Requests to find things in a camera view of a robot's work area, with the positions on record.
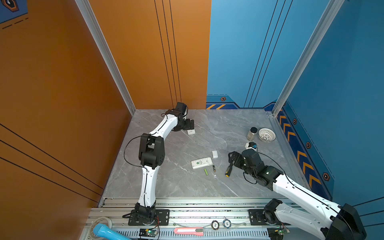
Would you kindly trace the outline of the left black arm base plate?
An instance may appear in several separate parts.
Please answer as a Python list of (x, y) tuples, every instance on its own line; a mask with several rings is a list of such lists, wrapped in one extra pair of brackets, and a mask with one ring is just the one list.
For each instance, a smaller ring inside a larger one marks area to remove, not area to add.
[(155, 226), (159, 224), (161, 227), (168, 226), (170, 220), (170, 210), (160, 209), (155, 210), (153, 218), (145, 219), (140, 217), (139, 214), (133, 214), (130, 216), (128, 225), (129, 226)]

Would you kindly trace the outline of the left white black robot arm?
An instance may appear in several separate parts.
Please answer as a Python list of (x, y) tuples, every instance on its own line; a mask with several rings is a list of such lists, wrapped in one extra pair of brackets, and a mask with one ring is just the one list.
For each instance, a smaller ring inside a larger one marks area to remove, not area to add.
[(156, 182), (160, 166), (165, 159), (165, 139), (172, 131), (188, 131), (194, 129), (194, 120), (187, 118), (188, 107), (178, 102), (174, 109), (164, 113), (163, 120), (149, 133), (143, 133), (137, 138), (140, 140), (139, 165), (128, 163), (133, 167), (142, 169), (143, 181), (141, 194), (134, 209), (123, 215), (133, 223), (150, 225), (158, 223), (156, 215)]

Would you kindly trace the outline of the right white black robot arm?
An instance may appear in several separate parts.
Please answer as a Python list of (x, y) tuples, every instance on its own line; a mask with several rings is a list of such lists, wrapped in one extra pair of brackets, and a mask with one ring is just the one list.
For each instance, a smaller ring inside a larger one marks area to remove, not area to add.
[(322, 198), (288, 177), (281, 166), (265, 165), (262, 153), (246, 149), (242, 153), (228, 154), (231, 166), (250, 175), (255, 184), (276, 192), (301, 207), (296, 210), (278, 199), (264, 207), (268, 224), (289, 224), (320, 240), (364, 240), (367, 232), (357, 210), (349, 205)]

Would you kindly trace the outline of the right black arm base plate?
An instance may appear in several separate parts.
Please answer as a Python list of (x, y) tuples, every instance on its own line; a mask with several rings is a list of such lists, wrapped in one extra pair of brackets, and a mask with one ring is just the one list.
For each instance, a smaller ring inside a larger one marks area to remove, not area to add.
[(278, 220), (276, 214), (271, 211), (265, 211), (262, 209), (250, 209), (248, 210), (249, 218), (252, 226), (280, 226), (286, 225)]

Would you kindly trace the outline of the white battery cover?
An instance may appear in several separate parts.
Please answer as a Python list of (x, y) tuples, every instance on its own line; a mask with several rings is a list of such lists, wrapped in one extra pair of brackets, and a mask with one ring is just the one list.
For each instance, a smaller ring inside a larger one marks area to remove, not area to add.
[(214, 159), (218, 158), (218, 151), (212, 151), (212, 155)]

